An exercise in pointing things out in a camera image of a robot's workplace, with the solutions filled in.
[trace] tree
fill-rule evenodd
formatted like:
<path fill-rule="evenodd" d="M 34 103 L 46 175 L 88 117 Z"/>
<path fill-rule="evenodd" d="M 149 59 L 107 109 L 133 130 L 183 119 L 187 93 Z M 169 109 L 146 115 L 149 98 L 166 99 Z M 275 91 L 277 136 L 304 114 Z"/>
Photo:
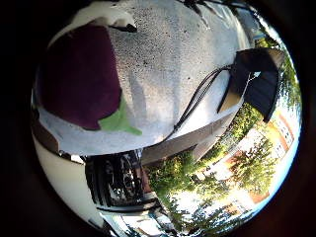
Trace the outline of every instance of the tree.
<path fill-rule="evenodd" d="M 249 151 L 241 151 L 233 157 L 232 179 L 239 188 L 255 194 L 268 191 L 277 164 L 277 158 L 271 157 L 271 147 L 264 137 Z"/>
<path fill-rule="evenodd" d="M 214 174 L 211 173 L 197 184 L 197 193 L 203 200 L 217 200 L 225 198 L 229 193 L 229 188 L 224 181 L 216 180 Z"/>
<path fill-rule="evenodd" d="M 192 221 L 186 224 L 189 230 L 200 230 L 200 236 L 222 236 L 248 221 L 252 215 L 234 216 L 230 205 L 221 206 L 213 211 L 207 210 L 212 206 L 211 201 L 205 201 L 192 215 Z"/>
<path fill-rule="evenodd" d="M 215 163 L 235 147 L 261 119 L 263 119 L 263 116 L 255 108 L 248 103 L 244 103 L 234 120 L 229 124 L 218 141 L 201 158 L 201 161 L 205 162 L 206 160 Z"/>

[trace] cable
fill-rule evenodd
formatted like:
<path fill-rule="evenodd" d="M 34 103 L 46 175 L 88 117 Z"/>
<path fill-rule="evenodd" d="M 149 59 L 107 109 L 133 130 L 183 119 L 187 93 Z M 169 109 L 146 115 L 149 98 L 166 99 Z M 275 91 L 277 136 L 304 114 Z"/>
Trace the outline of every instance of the cable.
<path fill-rule="evenodd" d="M 197 108 L 198 104 L 200 101 L 203 99 L 205 96 L 206 92 L 208 91 L 209 87 L 212 85 L 213 81 L 216 79 L 216 77 L 224 70 L 230 70 L 231 65 L 226 65 L 220 68 L 217 68 L 210 72 L 198 85 L 197 89 L 195 90 L 193 96 L 191 97 L 189 104 L 187 105 L 185 111 L 183 112 L 182 116 L 178 120 L 178 122 L 174 125 L 174 129 L 160 142 L 151 145 L 151 146 L 156 146 L 164 141 L 168 140 L 180 127 L 181 125 L 188 119 L 188 117 L 192 114 L 192 112 Z M 205 88 L 201 91 L 201 93 L 198 96 L 198 92 L 200 91 L 200 88 L 206 83 L 206 81 L 209 79 L 210 81 L 206 84 Z"/>

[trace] white fabric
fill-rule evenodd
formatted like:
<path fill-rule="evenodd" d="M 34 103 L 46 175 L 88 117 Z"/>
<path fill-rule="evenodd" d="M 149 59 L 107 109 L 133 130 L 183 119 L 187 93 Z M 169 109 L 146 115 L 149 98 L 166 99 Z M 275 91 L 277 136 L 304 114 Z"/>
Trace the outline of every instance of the white fabric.
<path fill-rule="evenodd" d="M 229 9 L 208 5 L 215 13 L 198 6 L 209 28 L 178 1 L 119 1 L 116 8 L 132 16 L 137 33 L 115 29 L 109 33 L 130 124 L 142 130 L 142 135 L 87 131 L 39 110 L 40 122 L 55 136 L 59 149 L 79 155 L 115 153 L 152 145 L 168 135 L 200 81 L 215 68 L 231 64 L 236 51 L 250 47 Z M 228 73 L 222 72 L 173 137 L 236 112 L 240 104 L 216 112 L 227 84 Z"/>

